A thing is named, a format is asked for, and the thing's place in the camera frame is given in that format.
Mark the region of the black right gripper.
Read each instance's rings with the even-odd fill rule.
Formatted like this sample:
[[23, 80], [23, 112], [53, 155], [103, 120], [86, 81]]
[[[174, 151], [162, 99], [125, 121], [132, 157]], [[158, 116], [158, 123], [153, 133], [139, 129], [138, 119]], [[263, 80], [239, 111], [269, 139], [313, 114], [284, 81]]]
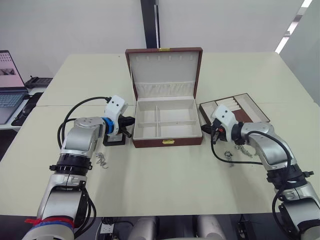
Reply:
[[222, 123], [215, 119], [211, 124], [204, 124], [201, 126], [201, 130], [205, 133], [211, 133], [211, 142], [216, 143], [218, 140], [227, 142], [226, 130], [222, 126]]

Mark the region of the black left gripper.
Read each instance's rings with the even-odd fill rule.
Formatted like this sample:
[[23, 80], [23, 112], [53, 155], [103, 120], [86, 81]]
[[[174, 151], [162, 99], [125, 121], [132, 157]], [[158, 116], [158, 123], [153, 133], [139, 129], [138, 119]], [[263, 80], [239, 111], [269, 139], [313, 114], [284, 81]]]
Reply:
[[132, 116], [123, 116], [122, 114], [118, 117], [118, 130], [127, 137], [131, 138], [132, 134], [127, 130], [127, 125], [133, 125], [135, 123], [135, 118]]

